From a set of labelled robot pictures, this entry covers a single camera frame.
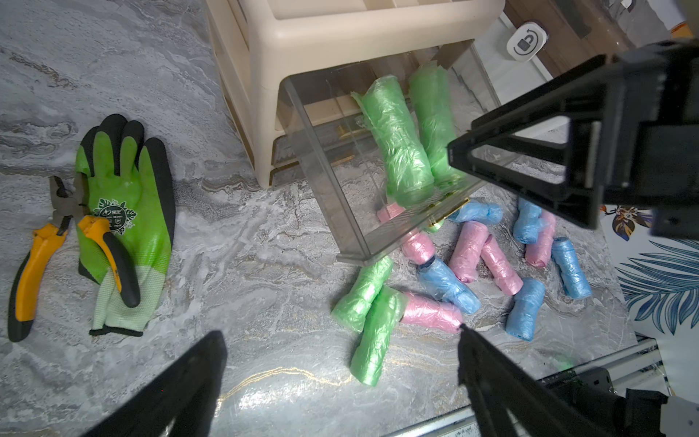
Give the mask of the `pink bag roll five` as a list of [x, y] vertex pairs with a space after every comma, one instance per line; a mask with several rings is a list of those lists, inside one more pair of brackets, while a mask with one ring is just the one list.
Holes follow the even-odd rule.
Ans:
[[544, 210], [541, 219], [544, 228], [540, 231], [537, 242], [528, 244], [525, 250], [526, 263], [538, 269], [545, 268], [551, 260], [556, 227], [556, 218], [551, 212]]

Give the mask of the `green bag roll one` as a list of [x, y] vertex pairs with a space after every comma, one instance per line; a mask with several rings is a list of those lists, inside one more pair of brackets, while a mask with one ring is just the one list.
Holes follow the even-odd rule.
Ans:
[[351, 290], [332, 309], [333, 319], [346, 329], [362, 332], [371, 305], [391, 276], [392, 268], [390, 256], [362, 267]]

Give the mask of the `green bag roll five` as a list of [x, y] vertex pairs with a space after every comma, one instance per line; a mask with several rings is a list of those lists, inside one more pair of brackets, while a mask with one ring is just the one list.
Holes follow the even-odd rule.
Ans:
[[388, 196], [405, 209], [426, 201], [434, 176], [398, 78], [382, 76], [366, 93], [352, 97], [382, 153]]

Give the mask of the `pink bag roll four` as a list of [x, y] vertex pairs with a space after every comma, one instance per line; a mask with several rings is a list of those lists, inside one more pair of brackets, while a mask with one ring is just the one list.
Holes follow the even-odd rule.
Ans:
[[402, 323], [458, 334], [463, 324], [462, 312], [449, 302], [437, 302], [419, 294], [406, 292], [408, 304]]

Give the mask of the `blue bag roll three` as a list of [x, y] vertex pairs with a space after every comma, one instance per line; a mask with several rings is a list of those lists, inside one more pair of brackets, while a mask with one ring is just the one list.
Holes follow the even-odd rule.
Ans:
[[451, 213], [448, 219], [455, 223], [476, 221], [486, 226], [497, 225], [502, 221], [502, 208], [493, 203], [472, 201], [465, 203], [460, 209]]

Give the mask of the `blue bag roll four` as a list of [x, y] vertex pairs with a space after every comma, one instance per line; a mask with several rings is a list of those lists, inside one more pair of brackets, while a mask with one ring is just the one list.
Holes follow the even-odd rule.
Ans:
[[525, 245], [535, 244], [545, 227], [542, 208], [525, 198], [518, 198], [518, 211], [519, 216], [513, 225], [515, 240]]

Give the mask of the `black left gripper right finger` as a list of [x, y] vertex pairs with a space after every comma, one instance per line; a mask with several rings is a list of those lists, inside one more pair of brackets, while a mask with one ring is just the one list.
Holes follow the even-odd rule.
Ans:
[[599, 436], [601, 429], [490, 344], [461, 326], [458, 381], [466, 387], [482, 436]]

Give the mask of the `pink bag roll two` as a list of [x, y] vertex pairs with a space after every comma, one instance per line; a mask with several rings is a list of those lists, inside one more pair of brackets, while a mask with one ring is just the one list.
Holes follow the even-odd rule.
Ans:
[[457, 279], [465, 284], [478, 278], [477, 265], [484, 243], [490, 236], [486, 225], [477, 221], [465, 222], [448, 263]]

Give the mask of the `green black work glove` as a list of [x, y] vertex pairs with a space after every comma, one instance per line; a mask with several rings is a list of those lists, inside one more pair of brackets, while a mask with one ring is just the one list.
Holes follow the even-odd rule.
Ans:
[[99, 286], [90, 335], [140, 337], [164, 289], [176, 224], [173, 178], [164, 143], [146, 138], [144, 126], [112, 114], [85, 134], [76, 153], [91, 215], [109, 222], [135, 264], [140, 304], [129, 308], [106, 255], [82, 231], [79, 273]]

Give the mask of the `blue bag roll five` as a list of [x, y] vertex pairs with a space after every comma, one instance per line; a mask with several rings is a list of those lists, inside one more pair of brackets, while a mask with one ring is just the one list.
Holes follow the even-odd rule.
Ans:
[[560, 270], [565, 294], [574, 300], [591, 297], [591, 286], [579, 264], [571, 240], [556, 238], [552, 245], [552, 257]]

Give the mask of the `pink bag roll one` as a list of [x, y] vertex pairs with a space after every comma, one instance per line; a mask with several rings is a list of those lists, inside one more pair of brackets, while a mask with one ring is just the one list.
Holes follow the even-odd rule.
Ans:
[[[400, 216], [404, 211], [405, 209], [403, 207], [393, 202], [379, 209], [376, 215], [380, 223], [385, 223]], [[411, 231], [403, 237], [400, 248], [402, 249], [403, 255], [416, 266], [429, 264], [435, 257], [433, 241], [426, 232], [420, 231], [419, 229], [417, 231]]]

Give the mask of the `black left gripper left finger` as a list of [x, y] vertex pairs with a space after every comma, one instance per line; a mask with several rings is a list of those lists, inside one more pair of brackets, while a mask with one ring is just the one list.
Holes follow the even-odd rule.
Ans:
[[211, 331], [87, 436], [207, 436], [227, 348], [221, 331]]

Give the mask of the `blue bag roll one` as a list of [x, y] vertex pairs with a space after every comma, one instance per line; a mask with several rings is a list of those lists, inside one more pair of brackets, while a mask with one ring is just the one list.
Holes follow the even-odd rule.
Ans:
[[440, 259], [432, 257], [417, 267], [418, 281], [427, 293], [441, 302], [454, 305], [461, 313], [474, 314], [481, 308], [479, 298]]

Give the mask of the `green bag roll four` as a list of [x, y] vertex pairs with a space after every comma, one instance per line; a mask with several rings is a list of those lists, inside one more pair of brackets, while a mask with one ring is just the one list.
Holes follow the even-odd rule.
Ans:
[[443, 188], [466, 174], [449, 163], [448, 145], [457, 138], [447, 71], [436, 61], [420, 66], [409, 80], [409, 97], [435, 185]]

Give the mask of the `green bag roll two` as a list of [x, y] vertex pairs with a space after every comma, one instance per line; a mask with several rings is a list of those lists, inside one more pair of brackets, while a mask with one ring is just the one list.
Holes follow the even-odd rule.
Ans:
[[394, 328], [400, 323], [409, 298], [389, 286], [383, 286], [364, 323], [362, 337], [349, 370], [361, 383], [374, 387], [382, 375], [382, 366]]

